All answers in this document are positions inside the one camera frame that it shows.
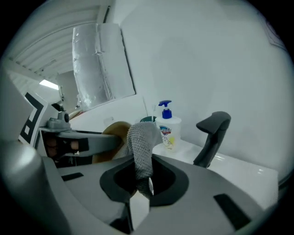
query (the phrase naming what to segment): towel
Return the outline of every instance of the towel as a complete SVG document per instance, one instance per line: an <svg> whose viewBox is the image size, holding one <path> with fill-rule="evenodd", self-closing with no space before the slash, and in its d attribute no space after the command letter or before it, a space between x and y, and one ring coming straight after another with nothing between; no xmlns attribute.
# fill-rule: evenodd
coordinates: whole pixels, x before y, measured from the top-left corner
<svg viewBox="0 0 294 235"><path fill-rule="evenodd" d="M152 150L162 143L160 131L155 123L142 122L132 125L127 134L127 144L114 156L114 159L134 155L136 188L147 198L152 196L149 178L153 175Z"/></svg>

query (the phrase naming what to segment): soap dispenser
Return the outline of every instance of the soap dispenser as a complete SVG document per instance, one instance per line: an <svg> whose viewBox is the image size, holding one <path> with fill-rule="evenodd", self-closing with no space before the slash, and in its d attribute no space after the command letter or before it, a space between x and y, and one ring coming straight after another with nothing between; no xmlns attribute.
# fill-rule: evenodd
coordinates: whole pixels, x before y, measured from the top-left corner
<svg viewBox="0 0 294 235"><path fill-rule="evenodd" d="M164 146L169 151L176 151L181 139L181 122L179 117L172 115L168 104L171 101L161 101L159 106L164 106L162 117L155 119L156 126L159 128Z"/></svg>

